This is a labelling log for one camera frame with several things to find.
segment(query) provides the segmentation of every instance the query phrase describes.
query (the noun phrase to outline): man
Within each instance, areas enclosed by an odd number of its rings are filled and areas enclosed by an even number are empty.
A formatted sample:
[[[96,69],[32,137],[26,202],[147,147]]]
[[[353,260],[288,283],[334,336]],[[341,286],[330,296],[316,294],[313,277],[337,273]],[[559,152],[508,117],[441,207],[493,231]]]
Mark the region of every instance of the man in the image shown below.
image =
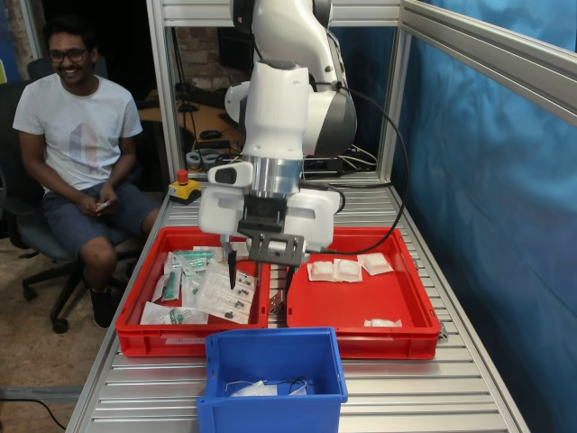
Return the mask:
[[[136,104],[124,88],[94,74],[95,33],[65,16],[44,28],[56,74],[30,84],[14,119],[24,167],[45,188],[44,214],[60,243],[85,264],[94,319],[114,317],[108,281],[116,253],[108,227],[148,234],[158,204],[126,182],[142,131]]]

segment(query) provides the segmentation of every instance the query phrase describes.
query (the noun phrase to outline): blue plastic bin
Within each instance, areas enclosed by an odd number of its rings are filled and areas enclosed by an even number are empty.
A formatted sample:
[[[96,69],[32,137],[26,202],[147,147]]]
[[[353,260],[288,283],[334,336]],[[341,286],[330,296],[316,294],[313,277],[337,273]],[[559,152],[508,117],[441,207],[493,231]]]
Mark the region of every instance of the blue plastic bin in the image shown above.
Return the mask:
[[[206,393],[197,400],[201,433],[337,432],[348,393],[334,329],[223,332],[206,339],[206,361]],[[311,382],[307,395],[289,396],[289,382],[301,376]],[[263,380],[284,382],[279,395],[230,397],[248,383],[226,387]]]

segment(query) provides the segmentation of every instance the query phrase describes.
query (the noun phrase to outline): black chair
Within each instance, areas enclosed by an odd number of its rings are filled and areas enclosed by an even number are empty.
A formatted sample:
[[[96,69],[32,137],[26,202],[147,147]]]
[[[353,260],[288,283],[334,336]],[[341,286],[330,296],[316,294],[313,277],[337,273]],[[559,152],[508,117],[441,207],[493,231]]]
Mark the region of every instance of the black chair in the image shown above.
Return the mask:
[[[23,281],[23,294],[27,300],[38,296],[33,284],[54,278],[69,276],[60,292],[52,310],[50,320],[54,332],[63,334],[69,329],[69,323],[59,314],[71,297],[74,289],[82,281],[84,264],[82,260],[68,253],[60,246],[52,234],[42,213],[41,201],[44,191],[41,185],[26,173],[20,154],[18,132],[12,127],[18,102],[28,83],[8,83],[0,85],[0,208],[3,209],[8,236],[11,243],[22,249],[34,250],[23,254],[22,258],[31,258],[38,253],[55,262],[65,264],[33,275]],[[111,228],[108,239],[113,245],[118,245],[131,236]],[[140,252],[119,253],[118,260],[138,257]],[[111,285],[119,290],[126,285],[112,279]]]

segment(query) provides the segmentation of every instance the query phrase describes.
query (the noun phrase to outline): man's hand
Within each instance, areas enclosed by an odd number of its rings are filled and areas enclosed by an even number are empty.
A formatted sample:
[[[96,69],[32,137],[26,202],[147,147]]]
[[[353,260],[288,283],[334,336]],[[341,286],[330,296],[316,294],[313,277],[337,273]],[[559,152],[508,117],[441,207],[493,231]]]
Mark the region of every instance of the man's hand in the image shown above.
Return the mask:
[[[100,190],[100,203],[110,203],[113,205],[118,199],[116,193],[114,192],[114,187],[110,183],[105,183]]]
[[[89,215],[91,217],[98,216],[96,199],[87,194],[82,195],[82,197],[76,202],[76,206],[78,206],[78,209],[80,209],[80,212],[84,215]]]

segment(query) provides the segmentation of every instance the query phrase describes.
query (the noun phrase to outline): red plastic tray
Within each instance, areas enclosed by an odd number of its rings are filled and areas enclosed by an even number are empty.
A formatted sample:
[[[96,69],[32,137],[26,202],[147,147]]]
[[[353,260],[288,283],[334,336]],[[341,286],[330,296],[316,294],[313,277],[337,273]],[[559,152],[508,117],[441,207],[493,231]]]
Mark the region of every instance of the red plastic tray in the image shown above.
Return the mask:
[[[334,230],[330,248],[355,251],[376,244],[385,227]],[[383,253],[394,272],[362,282],[309,281],[307,267],[295,273],[287,302],[289,327],[334,327],[342,358],[431,359],[441,324],[426,295],[399,230],[370,253]],[[311,263],[356,256],[314,254]],[[364,320],[402,320],[402,327],[365,327]]]
[[[158,232],[116,320],[116,333],[124,355],[204,356],[205,339],[211,334],[230,329],[268,327],[270,266],[265,264],[261,265],[261,277],[252,301],[248,325],[214,316],[209,316],[207,325],[140,325],[144,305],[152,299],[168,252],[191,250],[195,245],[220,246],[220,237],[203,233],[198,227],[165,227]],[[256,276],[258,264],[239,262],[238,270]],[[180,307],[182,301],[163,302],[162,305]]]

